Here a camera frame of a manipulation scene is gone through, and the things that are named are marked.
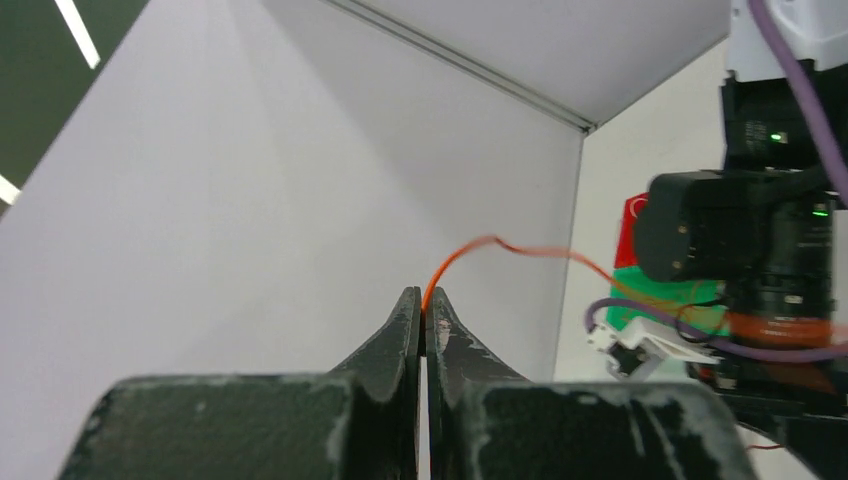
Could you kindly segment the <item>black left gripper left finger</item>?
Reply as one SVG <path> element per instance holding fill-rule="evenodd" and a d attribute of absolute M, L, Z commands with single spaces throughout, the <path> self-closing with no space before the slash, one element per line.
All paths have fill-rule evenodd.
<path fill-rule="evenodd" d="M 95 404 L 62 479 L 414 479 L 421 292 L 325 373 L 161 375 Z"/>

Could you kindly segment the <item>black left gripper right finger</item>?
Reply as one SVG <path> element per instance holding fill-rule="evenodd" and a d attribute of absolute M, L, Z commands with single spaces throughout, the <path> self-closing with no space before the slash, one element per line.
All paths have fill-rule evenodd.
<path fill-rule="evenodd" d="M 734 418 L 692 383 L 537 383 L 441 288 L 425 315 L 434 479 L 752 479 Z"/>

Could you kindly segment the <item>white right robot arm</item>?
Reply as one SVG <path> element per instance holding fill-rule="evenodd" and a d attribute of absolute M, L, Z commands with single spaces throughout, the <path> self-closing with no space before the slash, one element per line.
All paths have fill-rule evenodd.
<path fill-rule="evenodd" d="M 731 74 L 721 95 L 723 166 L 651 181 L 633 230 L 636 259 L 659 283 L 722 283 L 716 326 L 686 326 L 692 303 L 671 318 L 685 344 L 717 356 L 688 362 L 687 374 L 817 477 L 843 479 L 847 349 L 832 321 L 842 203 L 786 80 Z"/>

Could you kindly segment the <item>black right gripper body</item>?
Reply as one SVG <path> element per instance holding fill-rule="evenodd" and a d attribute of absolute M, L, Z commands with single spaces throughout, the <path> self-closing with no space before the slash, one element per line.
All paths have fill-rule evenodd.
<path fill-rule="evenodd" d="M 832 278 L 769 272 L 725 288 L 714 366 L 690 376 L 737 422 L 793 454 L 819 479 L 847 476 L 847 345 L 834 341 Z"/>

